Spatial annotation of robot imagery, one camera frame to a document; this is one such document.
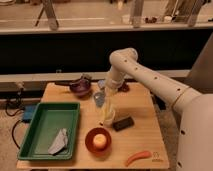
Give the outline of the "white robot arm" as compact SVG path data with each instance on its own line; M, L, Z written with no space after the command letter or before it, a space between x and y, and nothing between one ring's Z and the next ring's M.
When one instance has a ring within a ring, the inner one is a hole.
M203 94L142 66L137 59L134 48L113 51L106 87L118 89L129 75L169 104L182 116L176 171L213 171L213 94Z

